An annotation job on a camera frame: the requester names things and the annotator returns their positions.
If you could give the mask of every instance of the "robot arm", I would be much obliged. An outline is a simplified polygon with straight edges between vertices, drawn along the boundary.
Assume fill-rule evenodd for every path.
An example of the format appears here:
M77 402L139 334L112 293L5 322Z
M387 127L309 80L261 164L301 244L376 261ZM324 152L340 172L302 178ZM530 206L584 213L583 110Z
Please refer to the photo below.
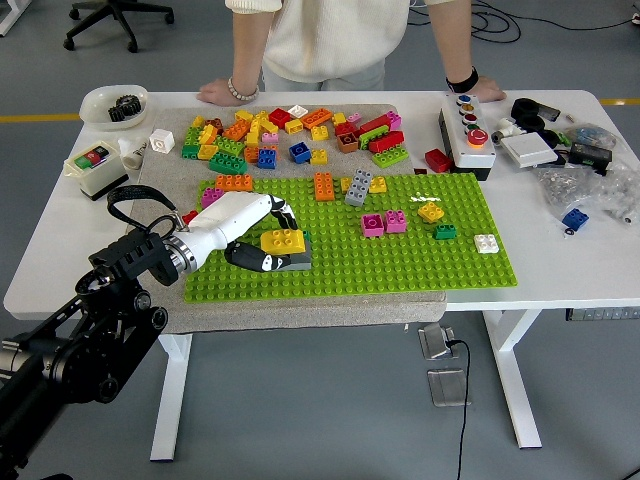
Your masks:
M225 250L225 259L241 268L256 272L278 270L291 264L288 255L269 255L236 241L268 214L282 228L298 229L293 211L283 199L268 194L227 192L191 220L187 229L169 237L167 247L189 273L199 269L213 250Z
M149 226L127 217L115 204L152 199L173 211ZM76 285L76 296L31 332L4 339L0 349L0 479L14 480L31 451L63 408L70 403L113 401L168 321L167 311L152 306L138 282L149 271L171 285L183 271L200 268L212 250L225 250L228 261L256 271L282 268L289 256L267 255L237 242L266 215L282 228L297 229L291 208L281 198L227 192L186 228L175 205L155 189L118 187L108 196L108 210L135 228L91 255L93 269ZM151 230L171 220L161 237ZM58 328L80 314L68 338Z

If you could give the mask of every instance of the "red block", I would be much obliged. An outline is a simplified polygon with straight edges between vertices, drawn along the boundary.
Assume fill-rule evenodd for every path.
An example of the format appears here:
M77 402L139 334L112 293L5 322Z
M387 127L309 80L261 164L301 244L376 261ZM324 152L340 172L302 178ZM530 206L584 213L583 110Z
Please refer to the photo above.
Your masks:
M446 172L453 165L453 161L437 148L424 154L427 165L436 173Z
M281 108L276 108L269 114L269 121L284 130L284 124L291 120L291 114Z
M386 135L383 135L380 138L371 140L367 148L369 148L369 150L373 153L380 153L384 152L385 150L389 150L396 145L400 145L402 142L404 142L404 133L402 133L400 130L395 130L393 132L387 133Z
M389 127L389 130L391 130L391 119L386 115L380 115L378 118L374 118L370 122L360 125L357 135L359 137L363 133L370 132L371 130L374 130L383 125L386 125L387 127Z
M189 225L189 222L191 222L191 220L196 218L197 215L198 215L198 212L196 212L195 210L191 210L189 213L182 216L182 220L184 220L184 223Z
M336 137L338 135L346 135L347 133L355 133L356 130L358 130L353 123L351 122L344 122L344 123L339 123L338 125L336 125Z

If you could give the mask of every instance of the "bracelet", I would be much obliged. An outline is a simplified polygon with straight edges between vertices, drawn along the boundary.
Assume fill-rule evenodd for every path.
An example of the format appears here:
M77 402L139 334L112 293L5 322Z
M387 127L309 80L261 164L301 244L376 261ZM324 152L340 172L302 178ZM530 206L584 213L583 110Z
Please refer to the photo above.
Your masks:
M449 90L453 93L467 93L476 86L479 79L480 77L478 76L478 72L476 72L476 67L471 67L471 76L466 80L459 83L451 83L448 78L445 80L447 81L447 85L449 85Z
M258 98L258 94L260 93L260 90L258 89L257 86L256 86L256 91L253 92L252 95L241 95L241 94L238 93L238 91L233 86L233 83L231 82L232 78L233 77L229 77L229 81L227 82L227 85L229 86L229 91L231 92L231 95L233 95L238 100L241 100L243 102L251 102L251 101L255 100L256 98Z

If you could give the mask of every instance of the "white table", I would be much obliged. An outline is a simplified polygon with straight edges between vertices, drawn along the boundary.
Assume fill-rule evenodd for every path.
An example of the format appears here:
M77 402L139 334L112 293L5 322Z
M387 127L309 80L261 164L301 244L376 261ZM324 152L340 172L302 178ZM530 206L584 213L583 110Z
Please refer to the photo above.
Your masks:
M588 92L508 93L506 101L483 105L489 125L508 116L513 100L528 97L619 135L597 99ZM395 105L402 116L402 130L412 161L424 168L424 153L442 148L437 125L442 95L439 92L265 93L256 104ZM121 136L148 135L161 109L202 104L191 93L151 93L148 105L145 120L130 131L120 132ZM566 120L556 123L559 129L569 125ZM85 127L73 151L98 139L113 140L114 136L118 134L101 134ZM638 158L630 149L618 160L634 168L638 164ZM543 309L640 305L638 239L625 226L596 212L589 212L591 218L587 226L567 238L564 227L551 214L536 177L528 169L519 170L500 149L488 181L481 185L519 285L447 292L447 310L484 312L518 445L536 448L541 446L540 437L513 348ZM112 218L105 205L104 199L87 202L73 181L59 178L5 296L5 308L12 315L25 320L44 319L74 296L77 279L89 269L86 258L125 232L124 224ZM56 276L53 283L49 281L52 272ZM33 285L43 284L48 288L34 292ZM170 355L168 372L173 362L175 368L184 370L181 377L184 379L190 336L164 336L162 343ZM182 390L173 395L180 397L174 401L181 401ZM167 427L172 430L174 442L178 418L179 409L177 418L173 416L175 425ZM171 449L172 455L172 448L173 445L164 445L163 452L152 454L152 458L166 457L167 449Z
M31 0L7 0L7 2L11 7L11 11L0 22L0 37L4 37L13 24L18 21L18 18L27 9Z

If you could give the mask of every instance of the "plastic bag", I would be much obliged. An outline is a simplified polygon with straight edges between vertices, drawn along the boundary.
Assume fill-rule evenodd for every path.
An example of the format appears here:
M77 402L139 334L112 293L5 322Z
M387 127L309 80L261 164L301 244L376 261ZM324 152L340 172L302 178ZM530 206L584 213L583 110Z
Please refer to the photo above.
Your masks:
M594 147L606 148L618 152L626 151L624 142L615 134L592 123L582 123L572 125L564 131L564 134L575 143L591 145Z
M592 197L591 168L548 168L535 170L554 214L562 219L574 208L589 203Z
M595 203L613 218L640 227L640 172L618 166L593 185Z

